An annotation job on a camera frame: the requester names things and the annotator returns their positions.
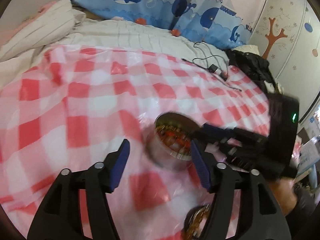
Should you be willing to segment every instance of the person's hand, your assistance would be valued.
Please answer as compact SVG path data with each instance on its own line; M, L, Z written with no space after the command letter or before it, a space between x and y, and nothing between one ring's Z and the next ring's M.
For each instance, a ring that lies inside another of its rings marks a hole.
M269 181L269 187L278 201L282 213L288 215L297 205L298 198L293 191L293 179L281 178L277 181Z

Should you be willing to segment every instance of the white blanket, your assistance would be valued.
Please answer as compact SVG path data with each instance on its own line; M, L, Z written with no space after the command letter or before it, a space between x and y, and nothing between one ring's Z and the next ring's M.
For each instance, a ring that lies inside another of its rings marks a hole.
M70 0L61 0L2 46L0 89L17 75L37 65L39 53L44 53L52 43L141 49L190 62L197 57L219 55L195 62L203 67L215 64L222 69L226 69L229 61L223 51L212 45L200 44L201 49L197 49L193 42L172 36L169 30L128 21L90 20L85 18L83 12L73 10Z

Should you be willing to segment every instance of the plastic tablecloth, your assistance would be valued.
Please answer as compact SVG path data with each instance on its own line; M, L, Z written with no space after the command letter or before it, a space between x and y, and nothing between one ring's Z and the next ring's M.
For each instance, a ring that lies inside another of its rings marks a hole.
M175 111L199 124L241 127L267 135L268 101L238 68L226 87L178 58L128 49L54 46L41 63L8 84L0 96L0 203L27 236L38 206L63 168L85 170L118 149L131 153L119 187L107 195L123 240L180 239L186 214L209 203L194 166L161 169L145 139L161 113ZM90 236L84 192L84 232ZM227 237L234 235L240 193L235 192Z

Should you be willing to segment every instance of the metal screw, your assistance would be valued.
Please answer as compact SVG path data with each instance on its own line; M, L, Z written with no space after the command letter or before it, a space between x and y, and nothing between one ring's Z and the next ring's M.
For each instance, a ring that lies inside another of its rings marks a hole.
M61 175L65 176L65 175L68 175L70 173L70 170L69 169L63 169L60 173L61 173Z
M258 170L255 170L255 169L251 170L250 172L254 176L258 176L260 174L260 172Z
M228 138L223 138L220 142L221 143L226 143L228 141Z
M246 163L245 166L243 166L243 169L245 170L245 168L246 168L247 166L250 166L250 164L249 164L249 163Z
M236 147L233 147L233 148L228 152L228 154L232 156L236 151L237 151L237 148L236 148Z
M227 167L224 163L217 163L217 168L220 170L224 170Z
M102 168L104 167L104 163L103 163L103 162L98 162L98 163L96 163L96 164L94 165L94 167L95 167L96 169L102 169Z

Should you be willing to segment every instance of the whale pattern curtain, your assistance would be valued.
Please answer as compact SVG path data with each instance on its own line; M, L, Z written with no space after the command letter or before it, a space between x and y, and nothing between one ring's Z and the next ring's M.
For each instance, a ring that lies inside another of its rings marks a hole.
M220 49L247 44L266 0L72 0L104 19L172 31Z

